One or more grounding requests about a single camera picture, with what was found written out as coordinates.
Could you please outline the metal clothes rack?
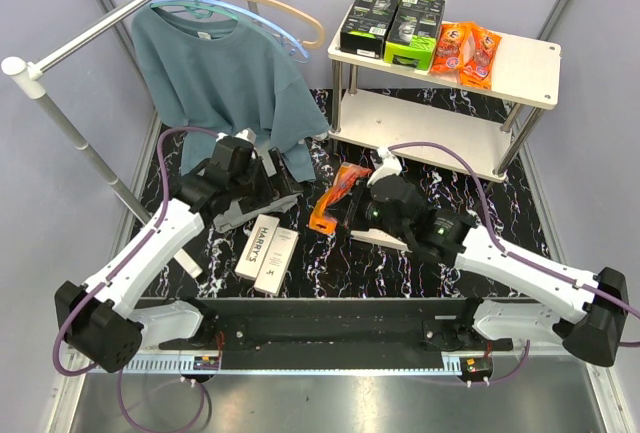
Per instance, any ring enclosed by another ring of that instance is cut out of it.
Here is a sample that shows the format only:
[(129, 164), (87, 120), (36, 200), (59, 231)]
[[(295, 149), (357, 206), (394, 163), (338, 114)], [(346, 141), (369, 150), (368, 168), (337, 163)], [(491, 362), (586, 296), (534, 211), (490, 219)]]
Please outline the metal clothes rack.
[[(1, 0), (1, 54), (34, 62), (104, 13), (98, 0)], [(47, 71), (51, 99), (127, 185), (154, 121), (150, 97), (115, 30)], [(82, 276), (113, 254), (132, 214), (54, 121), (1, 79), (1, 276)]]

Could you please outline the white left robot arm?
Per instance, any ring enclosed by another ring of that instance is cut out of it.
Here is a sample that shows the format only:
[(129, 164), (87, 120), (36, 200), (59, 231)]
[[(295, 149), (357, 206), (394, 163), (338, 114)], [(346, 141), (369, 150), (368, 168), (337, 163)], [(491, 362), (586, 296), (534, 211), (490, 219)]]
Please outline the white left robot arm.
[(280, 152), (261, 156), (245, 136), (222, 135), (210, 157), (167, 187), (159, 210), (99, 272), (84, 283), (63, 283), (54, 295), (59, 326), (52, 359), (63, 367), (60, 347), (67, 344), (108, 373), (123, 369), (145, 348), (186, 341), (196, 349), (215, 339), (215, 313), (195, 299), (140, 309), (151, 281), (202, 231), (236, 228), (296, 203), (302, 186)]

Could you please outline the white two-tier shelf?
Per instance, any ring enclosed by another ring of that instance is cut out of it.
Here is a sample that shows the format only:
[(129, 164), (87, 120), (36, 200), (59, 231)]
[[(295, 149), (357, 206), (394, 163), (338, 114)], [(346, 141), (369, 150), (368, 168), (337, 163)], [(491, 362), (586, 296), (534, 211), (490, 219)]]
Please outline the white two-tier shelf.
[(511, 34), (498, 48), (491, 90), (346, 53), (338, 37), (328, 57), (334, 140), (371, 149), (401, 143), (398, 153), (407, 159), (464, 172), (455, 159), (424, 145), (439, 143), (489, 182), (506, 180), (525, 140), (559, 99), (560, 45)]

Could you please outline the aluminium rail frame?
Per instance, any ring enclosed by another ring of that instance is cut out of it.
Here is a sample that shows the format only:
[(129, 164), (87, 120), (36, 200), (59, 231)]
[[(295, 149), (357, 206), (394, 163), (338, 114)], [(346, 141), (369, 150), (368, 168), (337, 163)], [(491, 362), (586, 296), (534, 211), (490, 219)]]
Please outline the aluminium rail frame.
[(618, 348), (615, 324), (587, 317), (573, 324), (542, 315), (509, 319), (508, 324), (513, 338), (530, 340), (535, 349), (562, 352), (594, 364), (611, 363)]

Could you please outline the teal t-shirt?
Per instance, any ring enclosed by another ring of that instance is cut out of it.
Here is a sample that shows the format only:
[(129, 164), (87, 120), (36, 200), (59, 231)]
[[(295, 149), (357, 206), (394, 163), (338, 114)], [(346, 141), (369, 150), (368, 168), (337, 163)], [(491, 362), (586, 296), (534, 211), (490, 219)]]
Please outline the teal t-shirt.
[(330, 126), (294, 61), (250, 21), (200, 22), (146, 6), (131, 34), (138, 65), (162, 122), (189, 127), (181, 170), (209, 157), (215, 134), (250, 129), (277, 149), (298, 182), (315, 179), (307, 139)]

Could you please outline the white harry's box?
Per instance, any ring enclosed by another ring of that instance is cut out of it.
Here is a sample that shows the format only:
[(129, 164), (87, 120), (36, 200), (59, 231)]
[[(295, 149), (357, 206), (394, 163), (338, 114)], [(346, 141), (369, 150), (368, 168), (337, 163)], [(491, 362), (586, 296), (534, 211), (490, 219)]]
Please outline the white harry's box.
[(235, 273), (238, 276), (250, 280), (257, 278), (278, 226), (279, 219), (277, 217), (260, 214), (256, 218), (235, 267)]
[(293, 256), (299, 233), (278, 227), (261, 265), (254, 288), (264, 294), (278, 295)]

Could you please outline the black razor box on shelf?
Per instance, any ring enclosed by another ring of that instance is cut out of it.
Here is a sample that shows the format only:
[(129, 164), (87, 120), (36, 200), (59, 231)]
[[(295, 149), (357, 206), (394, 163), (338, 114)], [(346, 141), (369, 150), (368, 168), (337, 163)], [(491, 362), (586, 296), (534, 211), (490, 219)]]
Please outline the black razor box on shelf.
[(342, 52), (381, 59), (400, 0), (355, 0), (339, 30)]

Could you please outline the grey folded cloth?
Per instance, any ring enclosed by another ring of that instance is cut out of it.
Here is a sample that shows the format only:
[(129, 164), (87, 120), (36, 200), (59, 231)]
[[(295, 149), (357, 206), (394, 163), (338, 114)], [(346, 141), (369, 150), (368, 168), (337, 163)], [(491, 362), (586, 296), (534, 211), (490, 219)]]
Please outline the grey folded cloth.
[(299, 194), (288, 195), (253, 211), (243, 213), (237, 200), (231, 202), (229, 209), (217, 215), (213, 220), (213, 228), (218, 233), (225, 233), (256, 218), (260, 214), (284, 213), (298, 201)]

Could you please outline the long white cosmetic box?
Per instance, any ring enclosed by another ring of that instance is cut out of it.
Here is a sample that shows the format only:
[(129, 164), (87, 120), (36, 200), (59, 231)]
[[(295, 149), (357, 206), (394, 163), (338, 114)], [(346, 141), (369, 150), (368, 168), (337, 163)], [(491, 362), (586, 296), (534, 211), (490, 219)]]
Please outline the long white cosmetic box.
[(353, 240), (362, 243), (391, 248), (403, 252), (410, 252), (410, 249), (405, 242), (378, 229), (369, 229), (367, 231), (352, 230), (350, 232), (350, 236)]

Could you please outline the black green razor box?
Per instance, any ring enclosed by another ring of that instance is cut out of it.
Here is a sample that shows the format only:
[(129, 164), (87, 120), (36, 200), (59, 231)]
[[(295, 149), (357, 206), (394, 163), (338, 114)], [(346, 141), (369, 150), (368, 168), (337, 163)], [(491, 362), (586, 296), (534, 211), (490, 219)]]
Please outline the black green razor box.
[(421, 71), (431, 67), (441, 33), (445, 0), (400, 0), (383, 61)]

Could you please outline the black marble pattern mat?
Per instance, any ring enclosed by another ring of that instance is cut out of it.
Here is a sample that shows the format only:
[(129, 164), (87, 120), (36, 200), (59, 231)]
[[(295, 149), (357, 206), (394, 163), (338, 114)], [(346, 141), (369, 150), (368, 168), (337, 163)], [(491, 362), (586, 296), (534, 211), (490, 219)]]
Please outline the black marble pattern mat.
[[(136, 193), (148, 211), (161, 201), (161, 176), (155, 153), (160, 132), (167, 127), (153, 124), (151, 140), (143, 150), (142, 166), (136, 178)], [(164, 142), (165, 165), (171, 181), (178, 178), (184, 134), (171, 135)], [(304, 183), (304, 193), (288, 212), (280, 214), (280, 225), (297, 230), (299, 238), (285, 275), (281, 298), (431, 298), (431, 297), (521, 297), (523, 293), (459, 269), (423, 264), (411, 255), (352, 241), (342, 229), (325, 236), (308, 228), (311, 209), (332, 182), (343, 161), (372, 167), (373, 152), (355, 145), (307, 142), (316, 182)], [(482, 213), (473, 180), (461, 173), (402, 160), (403, 177), (411, 181), (436, 207)], [(552, 256), (538, 215), (536, 200), (519, 157), (507, 170), (502, 183), (482, 181), (490, 216), (501, 243), (512, 242), (547, 258)], [(191, 278), (175, 261), (164, 267), (151, 282), (144, 297), (232, 298), (257, 297), (253, 282), (239, 277), (235, 265), (242, 253), (254, 220), (227, 233), (206, 230), (186, 247), (203, 268), (201, 283)]]

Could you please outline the orange snack packet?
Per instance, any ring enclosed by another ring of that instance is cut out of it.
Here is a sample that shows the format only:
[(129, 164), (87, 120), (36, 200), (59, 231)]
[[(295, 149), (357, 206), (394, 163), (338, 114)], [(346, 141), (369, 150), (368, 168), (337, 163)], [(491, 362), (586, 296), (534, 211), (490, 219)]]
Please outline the orange snack packet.
[(470, 51), (472, 22), (446, 23), (442, 26), (430, 72), (460, 72)]
[(349, 162), (340, 165), (331, 187), (316, 202), (308, 227), (318, 233), (332, 235), (338, 225), (335, 217), (327, 210), (335, 203), (341, 201), (361, 178), (367, 178), (372, 174), (370, 168), (365, 168)]
[(503, 37), (475, 24), (471, 26), (471, 35), (473, 53), (460, 72), (460, 84), (490, 90), (493, 63)]

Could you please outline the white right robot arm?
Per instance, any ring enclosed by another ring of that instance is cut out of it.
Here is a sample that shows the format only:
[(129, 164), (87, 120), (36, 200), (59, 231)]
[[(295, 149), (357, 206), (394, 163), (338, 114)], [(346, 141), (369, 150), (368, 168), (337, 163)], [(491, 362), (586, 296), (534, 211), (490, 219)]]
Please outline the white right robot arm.
[(433, 207), (399, 176), (359, 180), (345, 217), (353, 239), (404, 251), (424, 264), (482, 275), (529, 297), (529, 303), (474, 300), (454, 324), (466, 349), (487, 340), (523, 339), (559, 345), (587, 363), (610, 367), (628, 316), (626, 277), (556, 263), (511, 243), (498, 245), (467, 213)]

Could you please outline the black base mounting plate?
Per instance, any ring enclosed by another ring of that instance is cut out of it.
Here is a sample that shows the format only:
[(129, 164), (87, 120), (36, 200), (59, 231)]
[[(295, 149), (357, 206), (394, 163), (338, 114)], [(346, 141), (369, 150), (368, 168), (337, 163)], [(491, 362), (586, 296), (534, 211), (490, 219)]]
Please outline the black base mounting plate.
[(222, 348), (222, 369), (346, 375), (443, 370), (445, 353), (484, 353), (472, 330), (477, 299), (258, 299), (204, 301), (203, 340), (163, 350)]

